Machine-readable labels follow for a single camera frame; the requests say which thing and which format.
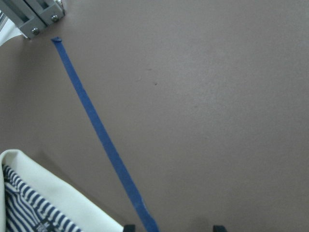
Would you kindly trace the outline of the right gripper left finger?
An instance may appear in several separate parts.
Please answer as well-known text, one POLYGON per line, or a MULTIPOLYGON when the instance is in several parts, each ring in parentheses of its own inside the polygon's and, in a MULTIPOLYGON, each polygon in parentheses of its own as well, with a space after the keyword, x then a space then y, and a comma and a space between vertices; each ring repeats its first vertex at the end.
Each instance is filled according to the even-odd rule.
POLYGON ((135 225, 134 224, 125 225, 124 232, 135 232, 135 225))

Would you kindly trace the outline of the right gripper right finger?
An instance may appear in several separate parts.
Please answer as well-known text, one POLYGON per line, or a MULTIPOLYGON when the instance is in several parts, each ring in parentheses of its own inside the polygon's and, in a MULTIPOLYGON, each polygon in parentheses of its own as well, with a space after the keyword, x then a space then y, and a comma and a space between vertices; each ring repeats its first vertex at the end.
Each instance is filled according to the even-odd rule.
POLYGON ((225 232, 225 227, 222 225, 213 225, 213 232, 225 232))

